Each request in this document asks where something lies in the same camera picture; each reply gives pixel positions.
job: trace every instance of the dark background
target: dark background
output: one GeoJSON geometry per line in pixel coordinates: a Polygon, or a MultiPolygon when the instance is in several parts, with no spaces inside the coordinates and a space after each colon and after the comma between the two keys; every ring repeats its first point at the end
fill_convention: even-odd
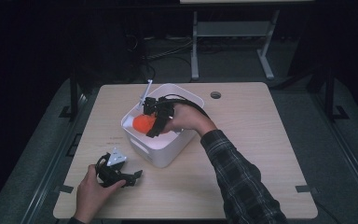
{"type": "MultiPolygon", "coordinates": [[[[74,2],[78,1],[63,1],[66,6],[74,2]]],[[[140,76],[143,49],[128,53],[125,34],[191,34],[189,11],[145,13],[142,32],[138,14],[84,11],[78,14],[51,1],[0,1],[0,190],[54,93],[71,73],[77,74],[83,91],[104,83],[131,83],[140,76]]],[[[298,28],[302,21],[294,20],[301,16],[290,7],[283,10],[274,34],[274,39],[285,41],[303,33],[288,75],[322,63],[358,104],[358,1],[317,1],[305,17],[304,29],[298,28]]]]}

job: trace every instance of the white plastic bin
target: white plastic bin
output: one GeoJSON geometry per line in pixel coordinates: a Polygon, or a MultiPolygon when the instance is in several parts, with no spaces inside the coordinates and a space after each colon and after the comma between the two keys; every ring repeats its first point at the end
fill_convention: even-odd
{"type": "MultiPolygon", "coordinates": [[[[204,102],[199,96],[174,84],[163,84],[147,96],[158,99],[159,97],[168,94],[181,95],[200,107],[204,106],[204,102]]],[[[169,96],[167,98],[170,99],[178,97],[169,96]]],[[[138,152],[138,154],[159,168],[166,167],[182,151],[182,149],[194,137],[196,132],[192,130],[183,130],[179,133],[162,133],[154,138],[147,137],[144,133],[137,132],[131,125],[128,124],[131,117],[135,118],[143,114],[143,107],[141,106],[141,109],[137,110],[137,106],[138,105],[135,105],[135,107],[126,116],[124,116],[121,120],[121,127],[125,130],[132,147],[136,152],[138,152]]]]}

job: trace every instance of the hand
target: hand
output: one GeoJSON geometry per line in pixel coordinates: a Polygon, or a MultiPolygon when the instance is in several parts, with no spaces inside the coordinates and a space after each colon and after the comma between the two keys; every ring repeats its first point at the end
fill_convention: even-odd
{"type": "Polygon", "coordinates": [[[217,129],[213,121],[190,105],[175,104],[173,119],[168,121],[163,132],[187,129],[195,130],[200,136],[217,129]]]}
{"type": "Polygon", "coordinates": [[[109,188],[102,187],[97,180],[95,165],[90,165],[86,176],[77,187],[74,218],[84,223],[90,223],[109,196],[125,184],[125,180],[120,180],[109,188]]]}

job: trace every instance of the round hole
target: round hole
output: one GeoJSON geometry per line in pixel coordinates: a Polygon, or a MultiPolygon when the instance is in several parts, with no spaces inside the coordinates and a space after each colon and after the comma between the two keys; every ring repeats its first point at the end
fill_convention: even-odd
{"type": "Polygon", "coordinates": [[[222,97],[222,94],[218,91],[213,91],[211,92],[211,97],[214,99],[219,99],[220,97],[222,97]]]}

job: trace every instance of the orange ball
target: orange ball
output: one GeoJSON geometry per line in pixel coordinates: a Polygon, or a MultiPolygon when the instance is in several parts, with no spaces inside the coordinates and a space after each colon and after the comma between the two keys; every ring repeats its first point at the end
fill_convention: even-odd
{"type": "Polygon", "coordinates": [[[152,115],[140,115],[133,119],[132,127],[140,133],[148,133],[154,125],[156,117],[152,115]]]}

